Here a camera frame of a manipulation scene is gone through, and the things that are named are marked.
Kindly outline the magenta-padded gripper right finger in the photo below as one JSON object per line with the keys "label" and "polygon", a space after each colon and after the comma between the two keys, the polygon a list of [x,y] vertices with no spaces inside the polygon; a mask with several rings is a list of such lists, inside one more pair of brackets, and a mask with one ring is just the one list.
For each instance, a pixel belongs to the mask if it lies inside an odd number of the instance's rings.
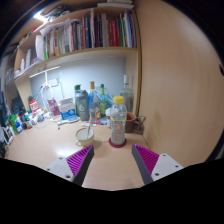
{"label": "magenta-padded gripper right finger", "polygon": [[182,166],[168,154],[157,154],[137,144],[132,145],[132,155],[145,185],[182,169]]}

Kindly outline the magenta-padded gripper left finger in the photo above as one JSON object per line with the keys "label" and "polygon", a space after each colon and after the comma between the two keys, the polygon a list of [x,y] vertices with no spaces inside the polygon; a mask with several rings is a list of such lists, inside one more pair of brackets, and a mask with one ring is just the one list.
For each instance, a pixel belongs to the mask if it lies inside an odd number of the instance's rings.
{"label": "magenta-padded gripper left finger", "polygon": [[56,176],[81,186],[94,156],[94,146],[87,146],[80,151],[53,161],[46,170]]}

